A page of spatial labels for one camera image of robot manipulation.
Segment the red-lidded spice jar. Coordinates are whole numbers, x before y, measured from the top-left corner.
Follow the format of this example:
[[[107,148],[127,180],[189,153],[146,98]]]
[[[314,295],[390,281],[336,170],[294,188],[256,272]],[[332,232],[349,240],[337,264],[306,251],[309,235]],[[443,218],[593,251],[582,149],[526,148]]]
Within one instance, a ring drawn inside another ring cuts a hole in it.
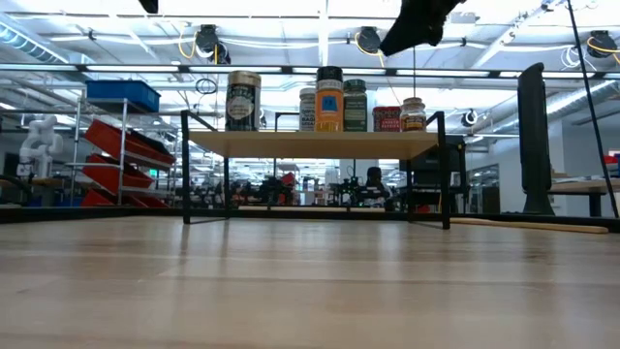
[[[375,107],[372,111],[375,132],[400,131],[399,107]]]

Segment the green-lid spice jar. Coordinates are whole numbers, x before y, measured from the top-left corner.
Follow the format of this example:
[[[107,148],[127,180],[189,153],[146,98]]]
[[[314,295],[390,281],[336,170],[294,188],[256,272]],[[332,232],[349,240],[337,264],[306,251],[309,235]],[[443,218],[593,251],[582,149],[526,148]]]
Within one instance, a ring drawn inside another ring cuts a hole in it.
[[[344,82],[344,131],[367,131],[366,84],[362,79]]]

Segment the orange spice bottle black lid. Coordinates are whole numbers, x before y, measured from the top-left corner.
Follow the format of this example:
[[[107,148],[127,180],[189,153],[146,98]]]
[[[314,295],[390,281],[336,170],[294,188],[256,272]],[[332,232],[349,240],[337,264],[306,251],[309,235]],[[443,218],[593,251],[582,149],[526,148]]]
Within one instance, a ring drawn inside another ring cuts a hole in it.
[[[342,132],[344,130],[342,69],[335,66],[319,68],[316,87],[315,131]]]

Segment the tall dark jar gold lid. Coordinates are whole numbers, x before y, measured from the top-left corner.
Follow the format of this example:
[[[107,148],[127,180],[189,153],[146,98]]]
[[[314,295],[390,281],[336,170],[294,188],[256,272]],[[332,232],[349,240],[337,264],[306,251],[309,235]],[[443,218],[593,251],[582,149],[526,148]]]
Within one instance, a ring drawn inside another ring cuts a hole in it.
[[[228,74],[225,118],[227,131],[258,131],[261,127],[262,79],[250,71]]]

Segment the white-lid spice jar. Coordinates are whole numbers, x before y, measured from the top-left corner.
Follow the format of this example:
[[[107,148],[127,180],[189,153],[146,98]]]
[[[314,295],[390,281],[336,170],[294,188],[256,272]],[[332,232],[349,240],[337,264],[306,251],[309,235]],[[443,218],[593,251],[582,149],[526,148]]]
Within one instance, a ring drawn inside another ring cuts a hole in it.
[[[299,92],[299,130],[313,132],[315,130],[315,88],[303,88]]]

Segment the blue plastic bin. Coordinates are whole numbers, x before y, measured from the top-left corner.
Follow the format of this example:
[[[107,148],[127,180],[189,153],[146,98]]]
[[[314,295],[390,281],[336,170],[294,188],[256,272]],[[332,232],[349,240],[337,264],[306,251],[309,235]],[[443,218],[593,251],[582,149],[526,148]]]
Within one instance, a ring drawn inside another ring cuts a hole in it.
[[[161,95],[140,80],[88,80],[86,101],[104,111],[150,113],[160,109]]]

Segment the red plastic bin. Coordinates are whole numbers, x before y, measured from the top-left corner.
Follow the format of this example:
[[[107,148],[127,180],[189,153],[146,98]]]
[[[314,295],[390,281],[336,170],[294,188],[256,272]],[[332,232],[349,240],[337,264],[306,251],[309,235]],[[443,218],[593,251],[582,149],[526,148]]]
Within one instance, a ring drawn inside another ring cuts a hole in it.
[[[81,201],[81,206],[133,206],[141,208],[169,208],[162,200],[143,195],[124,195],[121,202],[118,198],[101,189],[89,189]]]
[[[122,179],[122,186],[140,189],[147,189],[153,182],[152,178],[129,163],[125,163],[123,172],[120,172],[119,162],[108,156],[91,154],[86,162],[89,166],[84,166],[82,172],[112,194],[118,192],[119,179]]]
[[[162,143],[135,130],[123,132],[117,127],[94,120],[84,137],[117,160],[120,159],[121,142],[124,142],[124,161],[127,163],[161,171],[167,171],[175,163],[175,157]]]

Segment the metal storage rack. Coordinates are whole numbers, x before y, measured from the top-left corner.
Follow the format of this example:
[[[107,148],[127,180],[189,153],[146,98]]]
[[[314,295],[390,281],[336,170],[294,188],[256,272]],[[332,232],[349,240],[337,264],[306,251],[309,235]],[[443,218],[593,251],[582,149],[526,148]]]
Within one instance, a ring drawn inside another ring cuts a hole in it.
[[[92,150],[90,153],[86,154],[83,159],[79,159],[75,156],[73,161],[68,164],[68,167],[72,171],[72,176],[84,175],[89,181],[87,184],[89,187],[87,191],[89,189],[101,189],[110,193],[109,190],[102,187],[82,172],[82,168],[84,166],[89,166],[89,163],[86,162],[86,158],[89,155],[100,154],[111,157],[102,149],[89,142],[84,135],[94,120],[99,120],[108,125],[117,127],[123,132],[135,130],[136,132],[139,132],[152,140],[162,143],[166,150],[175,157],[175,163],[167,171],[151,169],[149,167],[129,163],[145,175],[152,178],[153,182],[147,189],[140,189],[122,186],[122,179],[119,179],[118,192],[116,194],[110,194],[116,196],[118,198],[118,202],[121,202],[124,195],[136,194],[155,197],[169,205],[174,201],[174,190],[176,189],[175,180],[172,176],[176,170],[177,163],[177,147],[179,145],[178,129],[165,122],[165,120],[163,120],[157,113],[127,112],[127,105],[128,102],[125,102],[123,112],[112,112],[104,111],[89,104],[86,101],[86,98],[80,101],[75,119],[74,150],[78,150],[81,144],[90,145]],[[120,159],[117,161],[120,165],[120,172],[123,172],[123,165],[127,163],[124,161],[124,142],[121,142]]]

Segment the person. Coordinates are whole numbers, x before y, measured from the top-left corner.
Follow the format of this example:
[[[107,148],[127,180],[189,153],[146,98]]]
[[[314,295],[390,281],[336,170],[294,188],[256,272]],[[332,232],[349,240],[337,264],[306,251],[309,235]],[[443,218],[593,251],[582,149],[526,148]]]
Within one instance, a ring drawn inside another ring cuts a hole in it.
[[[382,182],[382,170],[379,167],[370,167],[367,170],[367,180],[365,186],[371,188],[370,198],[364,201],[372,206],[382,206],[385,211],[393,210],[393,201],[388,187]]]

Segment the black monitor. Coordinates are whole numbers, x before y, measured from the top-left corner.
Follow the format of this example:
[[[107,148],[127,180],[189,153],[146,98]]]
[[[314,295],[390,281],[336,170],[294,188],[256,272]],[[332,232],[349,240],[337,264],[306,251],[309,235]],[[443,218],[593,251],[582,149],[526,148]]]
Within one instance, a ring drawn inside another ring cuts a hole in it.
[[[551,188],[551,163],[543,70],[543,63],[535,63],[518,77],[521,185],[526,195],[524,213],[553,216],[554,211],[548,196]]]

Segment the thin black slanted pole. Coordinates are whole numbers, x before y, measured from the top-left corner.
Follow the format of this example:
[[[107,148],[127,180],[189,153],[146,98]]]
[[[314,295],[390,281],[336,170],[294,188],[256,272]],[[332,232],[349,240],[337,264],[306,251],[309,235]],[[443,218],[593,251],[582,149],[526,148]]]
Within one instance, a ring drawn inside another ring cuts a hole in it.
[[[613,194],[613,187],[611,184],[611,179],[609,176],[609,172],[608,169],[606,167],[606,163],[605,163],[605,155],[603,152],[603,144],[602,144],[602,137],[601,137],[601,133],[600,133],[600,128],[599,128],[599,124],[598,124],[598,118],[596,116],[596,111],[595,111],[595,106],[593,103],[593,97],[592,97],[592,91],[591,91],[591,87],[590,87],[590,82],[589,82],[589,78],[588,78],[588,71],[586,68],[586,63],[585,63],[585,57],[583,54],[583,49],[581,46],[581,41],[579,38],[579,33],[577,30],[577,25],[576,25],[576,21],[575,21],[575,16],[574,16],[574,8],[573,8],[573,4],[572,4],[572,0],[566,0],[567,6],[568,6],[568,11],[569,11],[569,16],[570,16],[570,20],[571,20],[571,26],[573,29],[573,36],[574,36],[574,40],[575,40],[575,46],[577,49],[577,55],[578,55],[578,60],[579,60],[579,66],[580,66],[580,71],[582,74],[582,80],[584,83],[584,88],[586,91],[586,98],[587,98],[587,106],[590,112],[590,121],[592,123],[593,129],[594,129],[594,134],[595,134],[595,139],[596,139],[596,145],[597,145],[597,153],[598,153],[598,157],[599,157],[599,162],[603,171],[603,176],[604,176],[604,183],[605,183],[605,188],[607,191],[607,195],[609,196],[609,200],[610,200],[610,205],[611,205],[611,209],[612,209],[612,213],[614,215],[615,218],[620,219],[620,212],[618,211],[618,206],[617,206],[617,202],[615,199],[615,196]]]

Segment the wooden workbench black legs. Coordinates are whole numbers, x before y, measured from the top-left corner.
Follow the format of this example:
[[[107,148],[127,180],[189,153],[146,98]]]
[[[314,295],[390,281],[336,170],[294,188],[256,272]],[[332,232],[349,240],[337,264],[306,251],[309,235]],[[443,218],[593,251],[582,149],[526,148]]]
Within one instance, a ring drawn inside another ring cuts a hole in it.
[[[586,196],[589,200],[589,215],[602,216],[602,196],[607,195],[606,182],[603,179],[592,179],[573,182],[556,182],[548,191],[550,195]]]

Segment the wooden slotted spoon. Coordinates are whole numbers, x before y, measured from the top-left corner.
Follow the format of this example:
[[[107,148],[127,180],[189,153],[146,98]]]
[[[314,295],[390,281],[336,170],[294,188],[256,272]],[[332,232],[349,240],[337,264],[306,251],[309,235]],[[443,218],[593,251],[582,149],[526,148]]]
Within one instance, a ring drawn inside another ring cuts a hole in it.
[[[565,225],[554,223],[531,223],[531,222],[511,222],[511,221],[494,221],[478,218],[452,218],[451,224],[492,226],[502,228],[519,228],[532,230],[546,230],[557,232],[572,232],[583,234],[605,235],[609,233],[608,228],[584,225]]]

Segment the wooden shelf black metal frame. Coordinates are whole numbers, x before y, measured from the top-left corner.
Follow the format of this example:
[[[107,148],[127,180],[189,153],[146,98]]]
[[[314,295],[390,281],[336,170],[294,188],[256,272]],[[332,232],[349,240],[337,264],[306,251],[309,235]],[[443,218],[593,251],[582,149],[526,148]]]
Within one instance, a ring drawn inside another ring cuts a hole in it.
[[[180,113],[181,152],[183,173],[182,218],[189,225],[193,211],[190,200],[189,142],[214,152],[224,158],[224,208],[213,213],[216,220],[232,217],[250,218],[247,209],[231,209],[229,161],[232,158],[294,158],[294,159],[399,159],[407,162],[423,152],[438,148],[441,184],[441,211],[423,216],[409,207],[408,222],[439,221],[442,228],[450,228],[450,175],[446,143],[445,116],[435,114],[438,121],[436,134],[427,132],[220,132],[190,111]]]

